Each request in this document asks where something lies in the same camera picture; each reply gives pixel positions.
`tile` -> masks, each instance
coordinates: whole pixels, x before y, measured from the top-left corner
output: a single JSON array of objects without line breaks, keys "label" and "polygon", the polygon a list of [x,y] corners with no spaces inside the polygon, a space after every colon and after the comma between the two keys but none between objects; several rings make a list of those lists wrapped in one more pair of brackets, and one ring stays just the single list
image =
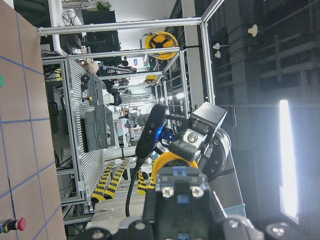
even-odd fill
[{"label": "tile", "polygon": [[2,144],[2,134],[0,130],[0,195],[9,190],[7,167],[5,161],[4,148]]},{"label": "tile", "polygon": [[[10,194],[4,196],[3,198],[0,198],[0,209],[1,209],[0,221],[14,218]],[[1,240],[16,240],[17,239],[16,232],[10,231],[6,234],[1,234],[0,239]]]},{"label": "tile", "polygon": [[31,118],[48,118],[49,111],[44,76],[26,69],[25,79]]},{"label": "tile", "polygon": [[45,224],[38,176],[13,191],[15,215],[26,219],[26,228],[19,232],[20,239],[31,240]]},{"label": "tile", "polygon": [[56,166],[52,165],[39,174],[44,212],[47,218],[51,216],[61,204],[58,189]]},{"label": "tile", "polygon": [[32,129],[38,169],[41,170],[55,161],[50,120],[33,121]]},{"label": "tile", "polygon": [[47,231],[46,228],[44,227],[43,230],[39,233],[39,235],[34,238],[34,240],[48,240],[47,238]]},{"label": "tile", "polygon": [[37,172],[30,122],[2,124],[11,187]]},{"label": "tile", "polygon": [[62,217],[61,208],[56,212],[52,219],[46,225],[48,229],[48,240],[65,240],[65,226]]},{"label": "tile", "polygon": [[0,55],[22,64],[16,12],[0,1]]},{"label": "tile", "polygon": [[3,75],[5,81],[0,94],[1,120],[28,119],[29,110],[23,68],[0,59],[0,74]]},{"label": "tile", "polygon": [[33,70],[43,73],[40,36],[37,28],[20,14],[18,14],[18,23],[22,47],[23,64]]}]

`tube light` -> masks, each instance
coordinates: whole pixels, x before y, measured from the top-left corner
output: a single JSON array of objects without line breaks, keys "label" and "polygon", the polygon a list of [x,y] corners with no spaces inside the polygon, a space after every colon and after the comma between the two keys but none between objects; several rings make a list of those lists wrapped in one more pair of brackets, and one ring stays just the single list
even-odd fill
[{"label": "tube light", "polygon": [[279,110],[283,206],[286,214],[295,217],[298,213],[298,192],[294,145],[287,100],[280,101]]},{"label": "tube light", "polygon": [[176,95],[176,98],[177,98],[177,99],[183,99],[184,97],[185,97],[185,94],[184,94],[183,92],[178,93],[178,94]]}]

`yellow and black hazard stripe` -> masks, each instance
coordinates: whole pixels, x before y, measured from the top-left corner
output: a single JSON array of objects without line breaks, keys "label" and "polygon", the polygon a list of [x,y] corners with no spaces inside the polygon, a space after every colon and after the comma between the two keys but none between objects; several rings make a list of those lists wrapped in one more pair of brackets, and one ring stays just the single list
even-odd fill
[{"label": "yellow and black hazard stripe", "polygon": [[150,184],[149,184],[149,189],[155,189],[155,187],[156,187],[156,181],[155,181],[155,177],[156,176],[154,176],[154,171],[153,171],[153,169],[154,169],[154,163],[155,163],[155,159],[152,159],[152,174],[151,174],[151,181],[150,181]]},{"label": "yellow and black hazard stripe", "polygon": [[125,158],[122,163],[121,166],[119,167],[119,169],[116,171],[113,179],[111,180],[108,188],[105,190],[104,192],[104,197],[106,199],[113,199],[116,195],[116,190],[118,187],[118,184],[120,182],[121,176],[124,173],[128,163],[129,163],[129,158]]},{"label": "yellow and black hazard stripe", "polygon": [[138,188],[137,188],[138,195],[145,195],[147,189],[148,189],[148,186],[145,182],[144,176],[140,168],[138,173]]},{"label": "yellow and black hazard stripe", "polygon": [[106,198],[104,197],[104,193],[105,193],[108,179],[110,177],[110,173],[114,165],[115,165],[115,161],[113,160],[113,161],[110,161],[106,166],[104,173],[102,174],[102,177],[92,194],[92,198],[96,198],[96,199],[91,199],[91,201],[97,202],[97,200],[98,201],[106,200]]}]

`green plant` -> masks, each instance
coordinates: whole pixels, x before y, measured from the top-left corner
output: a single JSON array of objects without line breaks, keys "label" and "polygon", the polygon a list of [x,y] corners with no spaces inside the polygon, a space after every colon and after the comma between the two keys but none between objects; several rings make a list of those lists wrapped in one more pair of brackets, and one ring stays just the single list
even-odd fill
[{"label": "green plant", "polygon": [[98,11],[110,11],[111,4],[109,4],[109,2],[107,2],[106,5],[103,5],[101,2],[98,2],[96,4],[96,8],[98,9]]}]

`green dot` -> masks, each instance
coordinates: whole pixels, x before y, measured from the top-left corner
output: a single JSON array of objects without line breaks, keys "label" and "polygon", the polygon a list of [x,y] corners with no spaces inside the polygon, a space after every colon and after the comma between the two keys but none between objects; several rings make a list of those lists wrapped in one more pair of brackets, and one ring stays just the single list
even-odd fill
[{"label": "green dot", "polygon": [[5,78],[0,74],[0,87],[3,87],[4,85],[5,85]]}]

